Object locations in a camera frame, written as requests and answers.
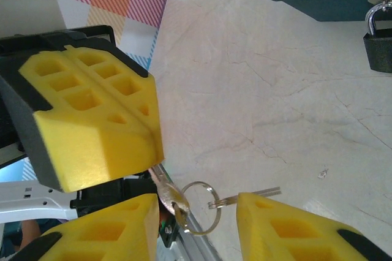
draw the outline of key ring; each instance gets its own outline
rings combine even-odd
[[[186,192],[186,190],[189,189],[191,186],[204,187],[207,191],[209,191],[213,195],[215,201],[219,201],[219,196],[218,196],[218,193],[215,191],[215,189],[212,186],[210,186],[208,183],[205,183],[203,181],[194,181],[193,183],[187,184],[186,186],[184,186],[184,188],[181,190],[181,192],[184,194]],[[196,235],[196,236],[207,235],[210,232],[212,232],[216,228],[216,226],[218,225],[218,223],[221,219],[221,215],[222,215],[221,208],[220,207],[217,208],[215,220],[214,220],[213,224],[211,225],[211,227],[207,230],[197,232],[197,231],[189,228],[189,225],[186,221],[187,214],[185,214],[183,211],[181,211],[181,209],[179,208],[179,206],[176,203],[173,204],[173,207],[174,207],[174,211],[175,211],[175,218],[176,218],[176,221],[179,224],[179,226],[181,226],[185,232],[190,232],[191,234]]]

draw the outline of yellow foam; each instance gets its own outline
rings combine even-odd
[[[153,261],[159,208],[145,194],[53,227],[61,239],[40,261]]]
[[[237,225],[244,261],[366,260],[337,233],[352,227],[254,194],[239,194]]]
[[[154,77],[140,77],[107,51],[66,48],[31,56],[19,70],[53,107],[34,119],[63,190],[160,163]]]

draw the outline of white plastic part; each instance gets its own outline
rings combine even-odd
[[[66,219],[78,217],[70,201],[77,193],[63,193],[38,181],[0,183],[0,223],[28,219]]]

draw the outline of metal key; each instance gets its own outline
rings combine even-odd
[[[252,194],[262,195],[263,197],[271,197],[273,195],[280,195],[281,193],[282,193],[281,187],[278,186],[278,187],[273,187],[271,189],[264,189],[262,191],[253,192]],[[237,201],[238,201],[238,195],[234,195],[233,197],[227,197],[217,201],[209,202],[208,208],[209,209],[222,208],[225,206],[236,204]]]
[[[176,204],[182,213],[188,215],[190,208],[184,193],[171,181],[162,164],[152,166],[148,171],[157,186],[159,199],[165,208],[175,215],[173,204]]]

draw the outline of yellow foam block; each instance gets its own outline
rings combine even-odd
[[[159,208],[145,194],[53,227],[60,240],[40,261],[153,261]]]
[[[154,77],[111,53],[66,47],[31,56],[19,73],[51,104],[34,119],[62,189],[142,172],[163,158]]]
[[[244,261],[366,260],[337,233],[352,227],[254,194],[239,194],[237,225]]]

